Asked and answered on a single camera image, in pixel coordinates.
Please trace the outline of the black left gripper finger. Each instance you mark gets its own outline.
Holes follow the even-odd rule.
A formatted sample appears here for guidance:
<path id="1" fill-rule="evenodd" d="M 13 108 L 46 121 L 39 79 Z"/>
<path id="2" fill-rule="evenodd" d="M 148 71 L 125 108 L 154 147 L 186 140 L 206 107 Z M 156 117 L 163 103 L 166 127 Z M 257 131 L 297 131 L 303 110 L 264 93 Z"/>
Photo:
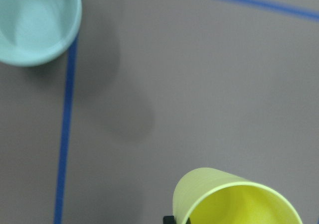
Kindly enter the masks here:
<path id="1" fill-rule="evenodd" d="M 174 216 L 164 216 L 163 217 L 163 224 L 175 224 L 175 217 Z"/>

